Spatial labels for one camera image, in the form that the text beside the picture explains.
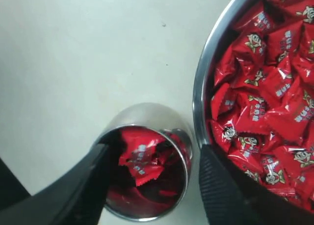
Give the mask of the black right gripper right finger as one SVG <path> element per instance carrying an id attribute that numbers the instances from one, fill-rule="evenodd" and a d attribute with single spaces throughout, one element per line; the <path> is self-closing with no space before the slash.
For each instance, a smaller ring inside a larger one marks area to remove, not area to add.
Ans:
<path id="1" fill-rule="evenodd" d="M 202 145 L 199 187 L 211 225 L 312 225 L 313 214 L 269 192 L 228 160 Z"/>

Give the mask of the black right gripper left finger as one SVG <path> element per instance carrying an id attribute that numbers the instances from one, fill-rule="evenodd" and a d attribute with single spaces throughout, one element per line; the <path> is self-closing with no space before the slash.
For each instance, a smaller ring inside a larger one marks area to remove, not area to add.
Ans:
<path id="1" fill-rule="evenodd" d="M 2 225 L 96 225 L 110 184 L 112 146 L 94 145 L 65 175 L 0 212 Z"/>

